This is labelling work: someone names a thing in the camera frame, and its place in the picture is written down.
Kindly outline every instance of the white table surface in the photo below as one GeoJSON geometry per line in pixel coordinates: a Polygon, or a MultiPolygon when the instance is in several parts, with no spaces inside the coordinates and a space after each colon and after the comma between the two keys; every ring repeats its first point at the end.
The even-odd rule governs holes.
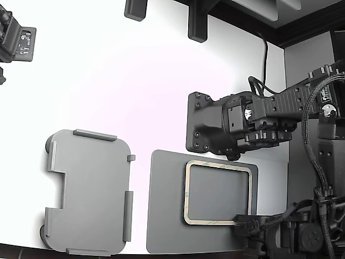
{"type": "MultiPolygon", "coordinates": [[[[188,153],[188,94],[216,100],[249,91],[248,76],[261,78],[260,38],[209,17],[209,39],[200,44],[187,37],[187,6],[148,2],[139,23],[124,17],[125,0],[2,0],[22,26],[37,28],[37,39],[33,62],[2,65],[0,243],[44,248],[44,210],[61,206],[62,190],[62,175],[46,171],[45,142],[61,129],[79,128],[117,135],[136,155],[132,241],[122,253],[148,253],[151,154],[188,153]]],[[[267,65],[267,84],[282,91],[284,51],[270,44],[267,65]]],[[[288,145],[240,161],[259,168],[258,214],[284,211],[288,145]]]]}

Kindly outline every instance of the black bracket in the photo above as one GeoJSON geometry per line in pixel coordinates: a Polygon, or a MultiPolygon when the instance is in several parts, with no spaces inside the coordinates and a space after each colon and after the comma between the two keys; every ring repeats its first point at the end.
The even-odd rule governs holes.
{"type": "Polygon", "coordinates": [[[146,17],[147,0],[126,0],[125,16],[141,22],[146,17]]]}
{"type": "MultiPolygon", "coordinates": [[[[126,0],[125,16],[142,21],[146,17],[148,0],[126,0]]],[[[197,42],[204,42],[208,35],[208,14],[220,0],[190,0],[188,37],[197,42]]]]}
{"type": "Polygon", "coordinates": [[[191,0],[189,4],[188,37],[197,42],[207,40],[208,14],[220,0],[191,0]]]}

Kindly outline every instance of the adhesive frame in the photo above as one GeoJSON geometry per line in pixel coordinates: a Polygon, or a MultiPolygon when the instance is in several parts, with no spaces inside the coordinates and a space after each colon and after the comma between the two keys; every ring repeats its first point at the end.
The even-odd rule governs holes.
{"type": "Polygon", "coordinates": [[[190,168],[192,166],[205,166],[218,169],[227,169],[232,171],[240,171],[248,174],[248,211],[247,214],[251,215],[252,211],[252,188],[253,188],[253,173],[247,167],[225,165],[222,163],[205,162],[200,160],[188,161],[185,168],[185,192],[184,192],[184,212],[183,217],[189,225],[211,225],[211,226],[233,226],[236,222],[232,220],[192,220],[189,218],[189,183],[190,183],[190,168]]]}

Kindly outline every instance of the gray plastic tray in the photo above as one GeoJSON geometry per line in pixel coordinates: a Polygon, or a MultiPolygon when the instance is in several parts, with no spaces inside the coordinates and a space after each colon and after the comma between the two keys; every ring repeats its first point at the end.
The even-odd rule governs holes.
{"type": "Polygon", "coordinates": [[[110,256],[130,241],[130,154],[116,136],[62,130],[46,143],[48,171],[64,174],[63,207],[46,208],[40,235],[51,249],[110,256]]]}
{"type": "MultiPolygon", "coordinates": [[[[151,159],[147,250],[152,254],[190,254],[242,250],[243,240],[230,226],[187,224],[184,218],[186,165],[191,160],[246,167],[252,172],[251,213],[256,214],[258,169],[255,165],[203,156],[155,151],[151,159]]],[[[228,221],[248,209],[248,174],[192,167],[189,217],[228,221]]]]}

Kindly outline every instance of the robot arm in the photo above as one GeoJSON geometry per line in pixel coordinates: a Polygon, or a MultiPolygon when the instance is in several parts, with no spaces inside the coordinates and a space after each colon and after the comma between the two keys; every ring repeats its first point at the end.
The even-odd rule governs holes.
{"type": "Polygon", "coordinates": [[[345,239],[345,75],[334,66],[309,73],[305,84],[271,97],[242,92],[213,101],[202,93],[189,95],[188,151],[212,152],[238,160],[240,154],[290,141],[302,121],[306,151],[318,174],[313,200],[292,204],[281,215],[237,215],[234,233],[246,237],[245,258],[314,258],[343,253],[345,239]],[[319,118],[319,158],[308,143],[308,119],[319,118]],[[310,210],[299,212],[310,207],[310,210]]]}

